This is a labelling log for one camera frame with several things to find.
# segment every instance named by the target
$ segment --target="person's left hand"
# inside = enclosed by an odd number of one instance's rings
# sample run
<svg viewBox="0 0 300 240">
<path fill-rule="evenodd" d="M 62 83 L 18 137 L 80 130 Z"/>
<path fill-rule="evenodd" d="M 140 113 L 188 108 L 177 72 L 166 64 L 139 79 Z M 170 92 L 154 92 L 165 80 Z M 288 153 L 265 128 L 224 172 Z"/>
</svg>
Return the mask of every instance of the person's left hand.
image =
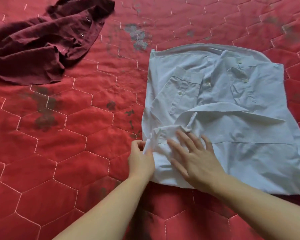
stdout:
<svg viewBox="0 0 300 240">
<path fill-rule="evenodd" d="M 129 161 L 129 177 L 150 181 L 155 172 L 155 161 L 153 159 L 152 150 L 148 149 L 143 154 L 143 149 L 146 142 L 142 140 L 134 140 L 131 143 L 131 153 L 128 158 Z"/>
</svg>

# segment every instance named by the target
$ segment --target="folded white shirt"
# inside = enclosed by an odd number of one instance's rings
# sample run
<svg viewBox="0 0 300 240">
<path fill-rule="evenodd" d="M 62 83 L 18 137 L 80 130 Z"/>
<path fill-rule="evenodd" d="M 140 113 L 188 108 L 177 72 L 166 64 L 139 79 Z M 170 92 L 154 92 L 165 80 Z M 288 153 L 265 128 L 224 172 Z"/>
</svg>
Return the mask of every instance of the folded white shirt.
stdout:
<svg viewBox="0 0 300 240">
<path fill-rule="evenodd" d="M 142 137 L 152 181 L 192 188 L 170 164 L 178 129 L 206 135 L 226 173 L 272 194 L 300 195 L 300 129 L 287 108 L 282 64 L 234 46 L 151 51 Z"/>
</svg>

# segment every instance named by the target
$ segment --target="human arm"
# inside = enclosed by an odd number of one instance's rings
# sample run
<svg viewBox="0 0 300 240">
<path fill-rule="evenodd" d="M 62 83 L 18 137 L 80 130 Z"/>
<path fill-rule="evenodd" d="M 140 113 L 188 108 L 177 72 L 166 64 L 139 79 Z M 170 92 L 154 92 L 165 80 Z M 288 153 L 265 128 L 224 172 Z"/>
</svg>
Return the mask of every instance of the human arm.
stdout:
<svg viewBox="0 0 300 240">
<path fill-rule="evenodd" d="M 188 147 L 168 140 L 182 159 L 171 163 L 194 188 L 210 193 L 242 217 L 265 240 L 300 240 L 300 206 L 255 189 L 228 175 L 217 160 L 212 143 L 206 148 L 193 133 L 177 132 Z"/>
<path fill-rule="evenodd" d="M 129 177 L 100 203 L 72 223 L 53 240 L 121 240 L 137 208 L 140 197 L 155 171 L 152 151 L 140 148 L 144 141 L 131 144 Z"/>
</svg>

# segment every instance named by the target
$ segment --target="crumpled maroon shirt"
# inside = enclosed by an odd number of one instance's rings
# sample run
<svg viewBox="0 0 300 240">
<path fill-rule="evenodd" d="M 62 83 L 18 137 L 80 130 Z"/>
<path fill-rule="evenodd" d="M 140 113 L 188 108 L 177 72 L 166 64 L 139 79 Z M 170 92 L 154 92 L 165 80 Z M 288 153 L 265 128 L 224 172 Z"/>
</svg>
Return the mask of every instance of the crumpled maroon shirt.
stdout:
<svg viewBox="0 0 300 240">
<path fill-rule="evenodd" d="M 0 80 L 32 85 L 58 82 L 96 41 L 112 0 L 59 0 L 43 16 L 0 25 Z"/>
</svg>

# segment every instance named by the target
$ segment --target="clothing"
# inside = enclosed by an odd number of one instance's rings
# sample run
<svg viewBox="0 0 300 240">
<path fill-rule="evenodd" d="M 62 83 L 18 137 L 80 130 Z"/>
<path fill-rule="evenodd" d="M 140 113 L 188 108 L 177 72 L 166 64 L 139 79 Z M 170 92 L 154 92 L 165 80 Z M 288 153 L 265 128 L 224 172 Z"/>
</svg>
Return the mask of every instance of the clothing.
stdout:
<svg viewBox="0 0 300 240">
<path fill-rule="evenodd" d="M 206 135 L 225 172 L 272 194 L 300 194 L 300 129 L 289 112 L 284 68 L 260 52 L 189 44 L 151 51 L 142 136 L 153 181 L 192 188 L 169 160 L 177 129 Z"/>
<path fill-rule="evenodd" d="M 61 80 L 96 41 L 112 0 L 59 0 L 46 13 L 0 25 L 0 80 L 20 85 Z"/>
</svg>

